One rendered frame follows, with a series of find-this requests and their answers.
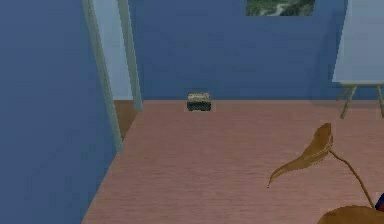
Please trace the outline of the grey-green door frame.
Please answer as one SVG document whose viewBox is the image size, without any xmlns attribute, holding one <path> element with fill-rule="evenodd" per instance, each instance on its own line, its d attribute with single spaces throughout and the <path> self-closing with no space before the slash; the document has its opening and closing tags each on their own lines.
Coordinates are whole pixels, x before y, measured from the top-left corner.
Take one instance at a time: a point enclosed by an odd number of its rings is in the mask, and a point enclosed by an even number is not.
<svg viewBox="0 0 384 224">
<path fill-rule="evenodd" d="M 98 78 L 114 137 L 115 151 L 123 150 L 114 99 L 123 98 L 119 87 L 142 110 L 129 0 L 82 0 L 95 56 Z"/>
</svg>

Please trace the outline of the small dark woven box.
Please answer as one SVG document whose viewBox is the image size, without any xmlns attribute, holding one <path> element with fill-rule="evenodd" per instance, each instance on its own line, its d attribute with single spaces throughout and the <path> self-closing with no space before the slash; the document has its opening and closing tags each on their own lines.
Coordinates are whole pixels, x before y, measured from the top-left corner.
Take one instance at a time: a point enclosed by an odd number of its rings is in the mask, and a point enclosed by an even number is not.
<svg viewBox="0 0 384 224">
<path fill-rule="evenodd" d="M 211 97 L 208 92 L 191 92 L 187 95 L 189 111 L 210 111 L 211 106 Z"/>
</svg>

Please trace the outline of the pale blue easel board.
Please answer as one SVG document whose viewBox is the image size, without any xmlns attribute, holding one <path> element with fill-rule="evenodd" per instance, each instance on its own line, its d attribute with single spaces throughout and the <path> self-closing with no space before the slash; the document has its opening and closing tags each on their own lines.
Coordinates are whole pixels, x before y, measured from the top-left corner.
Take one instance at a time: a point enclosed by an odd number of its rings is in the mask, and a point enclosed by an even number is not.
<svg viewBox="0 0 384 224">
<path fill-rule="evenodd" d="M 350 91 L 340 118 L 344 119 L 359 86 L 376 88 L 384 118 L 384 0 L 347 0 L 332 81 Z"/>
</svg>

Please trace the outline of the brown dried house plant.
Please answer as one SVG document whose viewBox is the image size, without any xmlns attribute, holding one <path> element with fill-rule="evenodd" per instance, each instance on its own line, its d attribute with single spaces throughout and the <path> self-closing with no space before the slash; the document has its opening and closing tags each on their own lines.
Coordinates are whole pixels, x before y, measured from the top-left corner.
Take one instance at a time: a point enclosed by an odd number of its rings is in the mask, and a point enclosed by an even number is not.
<svg viewBox="0 0 384 224">
<path fill-rule="evenodd" d="M 278 177 L 292 171 L 305 169 L 323 161 L 329 154 L 344 163 L 357 179 L 366 196 L 369 206 L 348 205 L 324 213 L 317 224 L 384 224 L 384 212 L 375 209 L 372 197 L 352 165 L 333 150 L 332 124 L 322 124 L 313 134 L 313 138 L 304 151 L 295 159 L 275 169 L 269 177 L 268 186 Z"/>
</svg>

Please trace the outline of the framed green landscape picture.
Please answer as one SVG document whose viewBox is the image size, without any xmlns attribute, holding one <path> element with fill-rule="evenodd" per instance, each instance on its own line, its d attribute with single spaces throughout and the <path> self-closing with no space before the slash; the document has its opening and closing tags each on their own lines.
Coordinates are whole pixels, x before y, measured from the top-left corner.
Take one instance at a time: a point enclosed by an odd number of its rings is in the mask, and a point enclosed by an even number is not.
<svg viewBox="0 0 384 224">
<path fill-rule="evenodd" d="M 247 16 L 311 16 L 316 0 L 247 0 Z"/>
</svg>

